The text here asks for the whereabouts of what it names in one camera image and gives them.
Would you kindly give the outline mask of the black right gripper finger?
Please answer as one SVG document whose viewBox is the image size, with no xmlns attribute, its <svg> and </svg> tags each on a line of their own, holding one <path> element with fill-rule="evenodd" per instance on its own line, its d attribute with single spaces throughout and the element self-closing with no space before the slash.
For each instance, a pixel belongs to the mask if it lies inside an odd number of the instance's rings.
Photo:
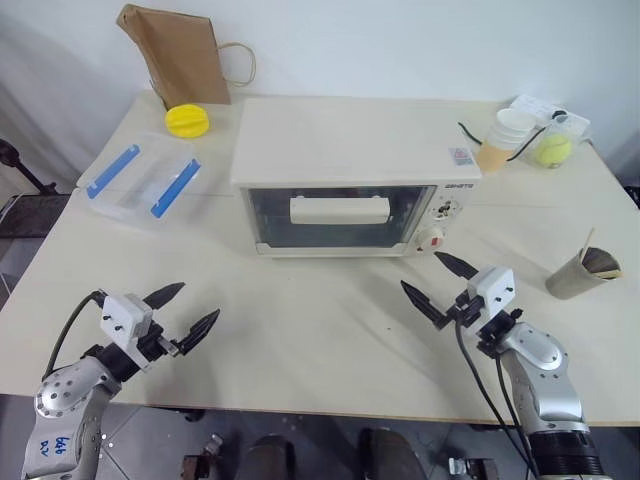
<svg viewBox="0 0 640 480">
<path fill-rule="evenodd" d="M 434 255 L 454 275 L 470 280 L 478 274 L 478 270 L 466 261 L 446 252 L 436 251 Z"/>
<path fill-rule="evenodd" d="M 435 328 L 441 330 L 450 323 L 451 319 L 438 310 L 423 292 L 404 280 L 400 281 L 400 285 L 411 304 L 427 317 Z"/>
</svg>

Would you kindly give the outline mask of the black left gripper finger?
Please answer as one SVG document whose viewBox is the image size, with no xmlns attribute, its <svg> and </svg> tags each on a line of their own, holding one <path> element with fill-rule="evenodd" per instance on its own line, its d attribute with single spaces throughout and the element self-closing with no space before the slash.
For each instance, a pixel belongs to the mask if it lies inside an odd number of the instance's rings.
<svg viewBox="0 0 640 480">
<path fill-rule="evenodd" d="M 184 286 L 184 282 L 171 283 L 144 297 L 143 302 L 152 310 L 159 310 L 169 303 Z"/>
<path fill-rule="evenodd" d="M 210 332 L 214 324 L 216 323 L 221 311 L 219 309 L 205 315 L 195 324 L 193 324 L 188 334 L 181 340 L 175 341 L 174 346 L 178 352 L 186 356 L 191 350 L 193 350 Z"/>
</svg>

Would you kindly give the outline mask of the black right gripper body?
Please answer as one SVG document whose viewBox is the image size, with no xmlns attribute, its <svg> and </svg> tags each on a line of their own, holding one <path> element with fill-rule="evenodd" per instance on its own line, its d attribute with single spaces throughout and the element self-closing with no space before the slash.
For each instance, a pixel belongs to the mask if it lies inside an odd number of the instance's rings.
<svg viewBox="0 0 640 480">
<path fill-rule="evenodd" d="M 484 299 L 481 296 L 471 296 L 467 291 L 464 291 L 447 310 L 446 318 L 468 328 L 480 318 L 484 306 Z"/>
</svg>

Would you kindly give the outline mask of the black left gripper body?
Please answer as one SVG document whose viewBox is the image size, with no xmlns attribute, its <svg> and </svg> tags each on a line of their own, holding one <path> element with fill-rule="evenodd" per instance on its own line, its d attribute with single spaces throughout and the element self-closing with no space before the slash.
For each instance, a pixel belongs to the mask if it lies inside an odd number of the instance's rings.
<svg viewBox="0 0 640 480">
<path fill-rule="evenodd" d="M 152 321 L 147 333 L 138 338 L 137 349 L 150 363 L 157 361 L 165 355 L 175 357 L 181 354 L 177 343 L 167 340 L 163 336 L 163 333 L 164 329 L 155 321 Z"/>
</svg>

